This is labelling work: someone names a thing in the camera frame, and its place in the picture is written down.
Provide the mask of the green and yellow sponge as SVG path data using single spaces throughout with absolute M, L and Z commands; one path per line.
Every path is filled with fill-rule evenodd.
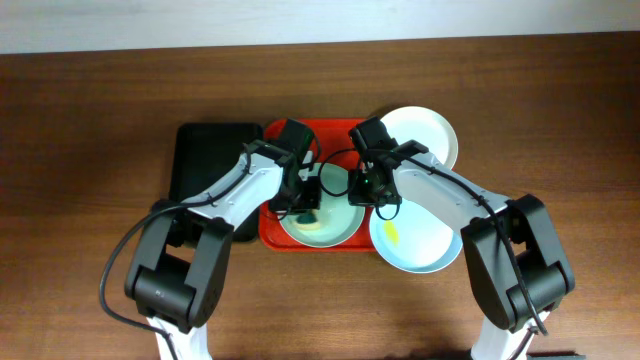
M 300 231 L 316 231 L 323 227 L 323 222 L 314 211 L 298 215 L 294 220 L 294 226 Z

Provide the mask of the pale green plate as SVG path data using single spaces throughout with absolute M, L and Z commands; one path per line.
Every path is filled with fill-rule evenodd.
M 324 165 L 320 180 L 330 192 L 338 193 L 347 188 L 347 170 L 330 163 Z M 317 213 L 323 227 L 316 231 L 300 231 L 294 226 L 300 214 L 291 214 L 279 220 L 285 232 L 297 242 L 314 248 L 327 248 L 349 239 L 360 227 L 365 210 L 351 206 L 347 195 L 333 197 L 320 188 L 320 206 L 311 210 Z

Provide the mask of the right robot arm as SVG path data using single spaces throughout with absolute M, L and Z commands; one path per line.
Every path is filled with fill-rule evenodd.
M 537 197 L 492 193 L 443 165 L 415 140 L 398 143 L 369 118 L 348 133 L 360 162 L 351 171 L 353 205 L 411 201 L 462 239 L 474 298 L 484 314 L 472 359 L 524 359 L 545 318 L 575 288 L 549 212 Z

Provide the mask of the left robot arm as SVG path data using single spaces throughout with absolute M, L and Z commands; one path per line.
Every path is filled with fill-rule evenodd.
M 232 169 L 197 195 L 159 202 L 129 230 L 140 237 L 124 291 L 163 359 L 207 359 L 206 323 L 226 278 L 234 232 L 262 204 L 277 215 L 318 207 L 307 173 L 315 135 L 288 120 L 272 140 L 245 145 Z

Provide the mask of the red plastic tray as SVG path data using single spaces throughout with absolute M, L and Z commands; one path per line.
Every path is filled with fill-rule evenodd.
M 349 139 L 348 131 L 357 123 L 362 122 L 361 118 L 326 118 L 326 119 L 301 119 L 301 122 L 308 125 L 317 136 L 322 148 L 320 161 L 325 160 L 331 153 L 351 148 L 352 142 Z M 358 230 L 346 241 L 336 246 L 327 248 L 314 248 L 303 245 L 290 237 L 276 219 L 274 213 L 268 209 L 268 204 L 264 203 L 260 207 L 260 220 L 258 225 L 259 238 L 264 245 L 274 251 L 279 252 L 373 252 L 374 245 L 369 233 L 369 220 L 372 211 L 365 210 L 363 223 Z

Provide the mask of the black rectangular tray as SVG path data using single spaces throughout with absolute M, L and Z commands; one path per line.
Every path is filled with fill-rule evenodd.
M 168 198 L 182 202 L 201 193 L 228 173 L 239 160 L 243 143 L 263 139 L 253 123 L 188 123 L 177 132 Z M 256 209 L 234 230 L 234 242 L 251 242 L 258 232 Z M 168 244 L 195 248 L 208 220 L 183 212 L 173 221 Z

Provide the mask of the white plate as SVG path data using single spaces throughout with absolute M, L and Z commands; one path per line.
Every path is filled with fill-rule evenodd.
M 390 111 L 381 121 L 399 145 L 415 140 L 444 166 L 454 168 L 459 152 L 457 135 L 439 113 L 425 107 L 405 106 Z

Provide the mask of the light blue plate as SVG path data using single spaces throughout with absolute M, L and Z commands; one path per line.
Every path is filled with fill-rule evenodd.
M 461 238 L 420 205 L 404 200 L 398 207 L 375 209 L 369 234 L 377 253 L 397 269 L 416 274 L 440 271 L 456 260 Z

